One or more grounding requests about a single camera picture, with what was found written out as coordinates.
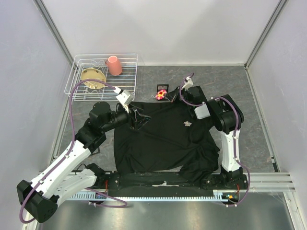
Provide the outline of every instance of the white wall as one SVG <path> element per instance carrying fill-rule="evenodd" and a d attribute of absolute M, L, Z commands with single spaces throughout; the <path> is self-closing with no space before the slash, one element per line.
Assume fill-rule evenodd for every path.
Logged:
<path fill-rule="evenodd" d="M 307 214 L 307 1 L 288 1 L 251 65 L 278 165 Z"/>
<path fill-rule="evenodd" d="M 32 0 L 0 2 L 0 223 L 17 230 L 16 186 L 47 167 L 69 65 Z"/>
<path fill-rule="evenodd" d="M 44 0 L 73 56 L 141 65 L 245 63 L 278 0 Z"/>

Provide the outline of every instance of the white wire dish rack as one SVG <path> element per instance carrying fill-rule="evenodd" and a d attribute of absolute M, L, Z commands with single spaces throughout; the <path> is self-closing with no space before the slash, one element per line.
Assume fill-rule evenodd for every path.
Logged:
<path fill-rule="evenodd" d="M 110 56 L 118 57 L 121 62 L 123 72 L 120 75 L 110 74 L 105 61 Z M 70 95 L 73 87 L 81 80 L 81 73 L 88 68 L 101 71 L 106 82 L 112 86 L 117 86 L 123 90 L 128 90 L 135 95 L 135 85 L 137 76 L 138 55 L 137 54 L 82 54 L 76 55 L 73 61 L 70 75 L 65 87 L 65 93 Z M 116 101 L 116 93 L 105 86 L 101 89 L 90 89 L 84 84 L 78 86 L 73 95 L 75 101 Z"/>

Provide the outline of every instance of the mug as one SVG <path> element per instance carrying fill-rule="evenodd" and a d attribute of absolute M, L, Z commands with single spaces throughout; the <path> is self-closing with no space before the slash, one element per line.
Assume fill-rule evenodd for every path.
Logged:
<path fill-rule="evenodd" d="M 109 67 L 109 71 L 112 75 L 119 75 L 122 73 L 122 68 L 121 68 L 121 64 L 120 61 L 118 59 L 118 57 L 116 56 L 110 56 L 106 62 L 105 62 L 106 66 Z"/>

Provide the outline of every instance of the cable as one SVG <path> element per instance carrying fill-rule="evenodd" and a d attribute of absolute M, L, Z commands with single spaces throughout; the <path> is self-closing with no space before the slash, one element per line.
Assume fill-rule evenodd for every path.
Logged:
<path fill-rule="evenodd" d="M 183 87 L 184 82 L 185 82 L 185 80 L 187 79 L 187 77 L 190 77 L 190 78 L 191 78 L 191 77 L 193 77 L 193 76 L 194 76 L 194 73 L 192 72 L 192 73 L 190 73 L 188 76 L 186 76 L 186 77 L 183 79 L 183 81 L 182 81 L 182 83 L 181 83 L 181 85 L 180 85 L 180 87 L 179 87 L 179 95 L 180 95 L 181 100 L 182 100 L 185 104 L 188 104 L 188 105 L 190 105 L 190 106 L 196 106 L 196 107 L 198 107 L 198 106 L 201 106 L 202 104 L 191 104 L 191 103 L 187 102 L 187 101 L 183 98 L 182 92 L 181 92 L 182 87 Z"/>
<path fill-rule="evenodd" d="M 77 171 L 78 171 L 78 169 L 82 166 L 82 165 L 84 165 L 85 166 L 85 168 L 86 168 L 86 165 L 85 164 L 80 164 L 79 166 L 78 166 L 78 168 L 76 169 L 76 171 L 75 171 L 75 174 L 77 175 Z"/>
<path fill-rule="evenodd" d="M 89 190 L 89 191 L 92 191 L 92 192 L 95 192 L 101 196 L 104 196 L 106 198 L 109 198 L 109 199 L 112 199 L 112 200 L 116 200 L 116 201 L 119 201 L 121 203 L 123 203 L 123 205 L 99 205 L 99 204 L 95 204 L 95 206 L 101 206 L 101 207 L 126 207 L 128 204 L 126 201 L 124 200 L 120 200 L 120 199 L 117 199 L 115 197 L 112 197 L 112 196 L 109 196 L 107 194 L 104 194 L 104 193 L 101 193 L 101 192 L 98 192 L 97 190 L 94 190 L 92 188 L 86 188 L 86 190 Z"/>
<path fill-rule="evenodd" d="M 65 156 L 68 156 L 71 153 L 71 150 L 74 146 L 75 143 L 75 128 L 74 128 L 74 123 L 73 123 L 73 118 L 72 118 L 72 98 L 73 98 L 73 94 L 76 91 L 76 89 L 78 88 L 79 85 L 87 82 L 87 81 L 95 81 L 101 84 L 106 85 L 107 87 L 115 90 L 116 88 L 104 81 L 101 80 L 97 80 L 97 79 L 86 79 L 86 80 L 82 80 L 80 82 L 78 82 L 73 89 L 71 90 L 71 94 L 69 97 L 69 115 L 70 115 L 70 119 L 71 119 L 71 127 L 72 127 L 72 137 L 71 137 L 71 146 L 68 149 L 67 153 L 65 154 Z M 63 157 L 56 165 L 54 165 L 43 177 L 42 179 L 32 188 L 32 190 L 28 193 L 28 195 L 26 196 L 26 198 L 24 199 L 20 211 L 19 211 L 19 220 L 23 223 L 23 224 L 28 224 L 31 223 L 32 221 L 34 221 L 35 219 L 32 218 L 31 220 L 24 220 L 23 218 L 23 211 L 24 211 L 24 207 L 26 205 L 26 203 L 28 202 L 29 198 L 31 197 L 31 195 L 34 193 L 34 191 L 43 183 L 43 181 L 59 166 L 62 164 L 62 162 L 66 159 L 66 157 Z"/>
<path fill-rule="evenodd" d="M 236 162 L 242 167 L 244 168 L 247 172 L 248 172 L 248 187 L 246 189 L 246 192 L 244 194 L 244 196 L 242 197 L 241 200 L 239 200 L 236 204 L 233 204 L 233 205 L 228 205 L 229 207 L 236 207 L 238 204 L 240 204 L 244 199 L 245 197 L 247 196 L 248 194 L 248 191 L 249 191 L 249 187 L 250 187 L 250 171 L 249 171 L 249 168 L 247 166 L 245 166 L 244 164 L 242 164 L 239 160 L 237 160 L 237 156 L 236 156 L 236 132 L 238 131 L 238 127 L 239 127 L 239 116 L 238 116 L 238 113 L 235 109 L 235 107 L 230 103 L 230 101 L 228 101 L 226 98 L 224 97 L 215 97 L 215 99 L 220 99 L 220 100 L 223 100 L 224 102 L 226 102 L 227 104 L 229 104 L 229 106 L 231 107 L 231 109 L 234 111 L 235 113 L 235 117 L 236 117 L 236 127 L 235 127 L 235 130 L 234 130 L 234 155 L 235 155 L 235 160 Z"/>

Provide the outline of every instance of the folded cloth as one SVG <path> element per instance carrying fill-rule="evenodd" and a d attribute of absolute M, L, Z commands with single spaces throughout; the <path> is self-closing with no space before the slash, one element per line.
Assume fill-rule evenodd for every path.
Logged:
<path fill-rule="evenodd" d="M 193 119 L 183 103 L 141 103 L 151 120 L 140 130 L 115 128 L 114 156 L 119 173 L 153 172 L 182 166 L 179 175 L 191 182 L 218 169 L 218 151 L 209 130 L 210 117 Z"/>

